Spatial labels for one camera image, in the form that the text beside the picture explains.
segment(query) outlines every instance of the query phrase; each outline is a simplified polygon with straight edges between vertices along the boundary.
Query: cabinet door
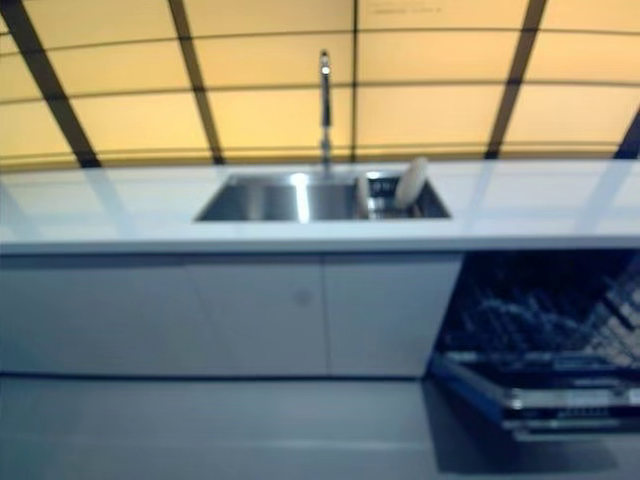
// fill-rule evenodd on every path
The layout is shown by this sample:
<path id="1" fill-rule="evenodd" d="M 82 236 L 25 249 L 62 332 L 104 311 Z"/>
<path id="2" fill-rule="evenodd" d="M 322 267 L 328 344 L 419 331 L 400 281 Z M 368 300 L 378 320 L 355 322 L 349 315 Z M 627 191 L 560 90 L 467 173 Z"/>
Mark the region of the cabinet door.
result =
<path id="1" fill-rule="evenodd" d="M 19 257 L 0 266 L 12 372 L 201 375 L 228 368 L 181 259 Z"/>
<path id="2" fill-rule="evenodd" d="M 327 256 L 332 374 L 421 376 L 461 261 L 460 254 Z"/>
<path id="3" fill-rule="evenodd" d="M 187 268 L 239 374 L 328 373 L 318 256 L 197 257 Z"/>

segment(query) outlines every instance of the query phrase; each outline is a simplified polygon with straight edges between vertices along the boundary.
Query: dark beam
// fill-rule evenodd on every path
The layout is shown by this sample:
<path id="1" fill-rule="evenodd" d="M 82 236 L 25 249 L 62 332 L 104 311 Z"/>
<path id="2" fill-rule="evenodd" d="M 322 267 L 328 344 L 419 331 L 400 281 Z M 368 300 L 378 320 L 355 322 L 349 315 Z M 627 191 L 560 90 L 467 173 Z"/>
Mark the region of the dark beam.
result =
<path id="1" fill-rule="evenodd" d="M 200 70 L 198 57 L 193 45 L 193 37 L 191 36 L 191 28 L 187 20 L 184 2 L 182 0 L 169 0 L 169 7 L 171 8 L 171 16 L 173 17 L 173 23 L 176 27 L 178 40 L 180 40 L 180 48 L 182 49 L 182 56 L 184 57 L 184 63 L 187 67 L 189 80 L 191 81 L 191 88 L 196 97 L 196 104 L 200 112 L 202 126 L 207 136 L 209 149 L 211 150 L 211 158 L 214 163 L 223 164 L 224 158 L 222 156 L 222 149 L 220 148 L 220 140 L 218 139 L 218 132 L 216 131 L 215 122 L 213 121 L 213 112 L 211 105 L 209 105 L 209 99 L 207 98 L 207 89 L 202 79 L 202 71 Z"/>
<path id="2" fill-rule="evenodd" d="M 633 158 L 636 159 L 640 155 L 640 109 L 636 113 L 636 117 L 631 122 L 627 134 L 624 136 L 622 143 L 618 147 L 618 151 L 613 158 Z"/>
<path id="3" fill-rule="evenodd" d="M 358 0 L 353 0 L 353 58 L 351 71 L 351 162 L 356 161 L 356 142 L 358 129 Z"/>
<path id="4" fill-rule="evenodd" d="M 502 142 L 507 132 L 513 107 L 520 92 L 524 72 L 529 64 L 529 58 L 531 57 L 533 44 L 538 35 L 538 28 L 540 27 L 542 13 L 544 12 L 546 3 L 547 0 L 529 0 L 529 6 L 527 7 L 527 13 L 522 24 L 522 31 L 518 39 L 516 53 L 511 63 L 509 77 L 507 78 L 507 85 L 502 96 L 502 101 L 500 102 L 498 114 L 496 115 L 496 121 L 493 125 L 489 146 L 484 155 L 486 159 L 495 159 L 500 155 L 500 148 L 502 147 Z"/>
<path id="5" fill-rule="evenodd" d="M 78 163 L 82 168 L 100 167 L 24 5 L 18 0 L 1 0 L 0 13 Z"/>

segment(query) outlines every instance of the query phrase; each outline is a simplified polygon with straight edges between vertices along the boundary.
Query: gray floor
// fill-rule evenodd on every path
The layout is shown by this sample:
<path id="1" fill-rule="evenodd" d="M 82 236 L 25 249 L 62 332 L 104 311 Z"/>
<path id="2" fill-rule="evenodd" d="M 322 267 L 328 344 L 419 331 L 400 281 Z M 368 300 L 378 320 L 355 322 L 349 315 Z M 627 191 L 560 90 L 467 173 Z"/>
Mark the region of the gray floor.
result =
<path id="1" fill-rule="evenodd" d="M 514 445 L 431 384 L 0 382 L 2 480 L 640 475 L 640 438 Z"/>

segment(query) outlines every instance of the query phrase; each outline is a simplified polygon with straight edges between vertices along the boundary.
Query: stainless steel sink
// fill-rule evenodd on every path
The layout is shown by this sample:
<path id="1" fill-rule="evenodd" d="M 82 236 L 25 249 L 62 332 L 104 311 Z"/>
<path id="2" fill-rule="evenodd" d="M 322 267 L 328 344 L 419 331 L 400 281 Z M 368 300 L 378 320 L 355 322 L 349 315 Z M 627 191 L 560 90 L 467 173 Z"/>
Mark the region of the stainless steel sink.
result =
<path id="1" fill-rule="evenodd" d="M 448 218 L 428 183 L 408 210 L 393 207 L 397 173 L 369 172 L 369 196 L 358 202 L 357 176 L 343 173 L 234 175 L 205 206 L 197 221 L 375 220 Z"/>

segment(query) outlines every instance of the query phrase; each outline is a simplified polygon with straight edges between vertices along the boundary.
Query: dishwasher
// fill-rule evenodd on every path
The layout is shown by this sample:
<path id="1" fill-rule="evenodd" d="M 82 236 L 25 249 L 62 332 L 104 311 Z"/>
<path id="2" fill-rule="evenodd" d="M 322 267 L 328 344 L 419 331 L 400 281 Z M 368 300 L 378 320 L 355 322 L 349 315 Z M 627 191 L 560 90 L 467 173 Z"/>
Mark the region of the dishwasher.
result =
<path id="1" fill-rule="evenodd" d="M 640 433 L 640 253 L 467 255 L 431 374 L 518 441 Z"/>

